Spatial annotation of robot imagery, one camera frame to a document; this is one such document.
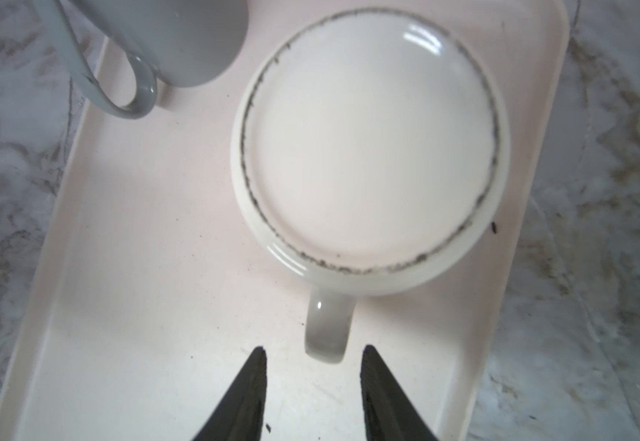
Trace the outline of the white mug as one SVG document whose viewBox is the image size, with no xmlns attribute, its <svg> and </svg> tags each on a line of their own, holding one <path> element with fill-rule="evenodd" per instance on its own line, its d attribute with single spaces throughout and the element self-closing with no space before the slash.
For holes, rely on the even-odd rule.
<svg viewBox="0 0 640 441">
<path fill-rule="evenodd" d="M 462 259 L 496 214 L 510 153 L 496 79 L 434 20 L 349 9 L 274 51 L 244 92 L 230 169 L 249 231 L 312 286 L 305 352 L 339 363 L 359 299 Z"/>
</svg>

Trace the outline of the beige rectangular tray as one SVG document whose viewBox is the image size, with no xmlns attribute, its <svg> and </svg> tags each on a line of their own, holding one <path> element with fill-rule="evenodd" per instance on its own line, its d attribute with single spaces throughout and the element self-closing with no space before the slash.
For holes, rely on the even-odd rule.
<svg viewBox="0 0 640 441">
<path fill-rule="evenodd" d="M 501 88 L 512 154 L 496 224 L 443 276 L 360 303 L 338 365 L 309 358 L 309 288 L 266 253 L 233 197 L 233 120 L 255 70 L 351 1 L 254 1 L 217 80 L 164 91 L 139 121 L 86 106 L 0 396 L 0 440 L 189 440 L 255 347 L 266 440 L 361 440 L 375 345 L 428 426 L 465 439 L 558 86 L 561 1 L 401 1 L 454 31 Z"/>
</svg>

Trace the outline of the grey mug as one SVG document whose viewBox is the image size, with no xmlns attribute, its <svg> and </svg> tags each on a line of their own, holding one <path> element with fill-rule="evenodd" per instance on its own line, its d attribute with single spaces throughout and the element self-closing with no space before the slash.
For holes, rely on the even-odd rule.
<svg viewBox="0 0 640 441">
<path fill-rule="evenodd" d="M 80 51 L 59 1 L 34 7 L 56 52 L 85 97 L 108 114 L 141 119 L 157 101 L 157 83 L 200 86 L 221 75 L 240 53 L 249 25 L 246 1 L 76 1 L 75 8 L 123 49 L 135 94 L 116 105 Z"/>
</svg>

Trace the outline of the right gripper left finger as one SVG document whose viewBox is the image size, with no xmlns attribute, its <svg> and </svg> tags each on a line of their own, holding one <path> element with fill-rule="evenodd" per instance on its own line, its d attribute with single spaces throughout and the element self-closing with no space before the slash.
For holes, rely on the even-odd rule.
<svg viewBox="0 0 640 441">
<path fill-rule="evenodd" d="M 267 354 L 256 347 L 238 372 L 195 441 L 259 441 L 268 387 Z"/>
</svg>

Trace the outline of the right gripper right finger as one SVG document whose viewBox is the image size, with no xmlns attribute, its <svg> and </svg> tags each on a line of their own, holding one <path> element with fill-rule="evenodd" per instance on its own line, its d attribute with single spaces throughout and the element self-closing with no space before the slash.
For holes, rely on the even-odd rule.
<svg viewBox="0 0 640 441">
<path fill-rule="evenodd" d="M 368 440 L 439 440 L 417 413 L 374 345 L 364 348 L 360 386 Z"/>
</svg>

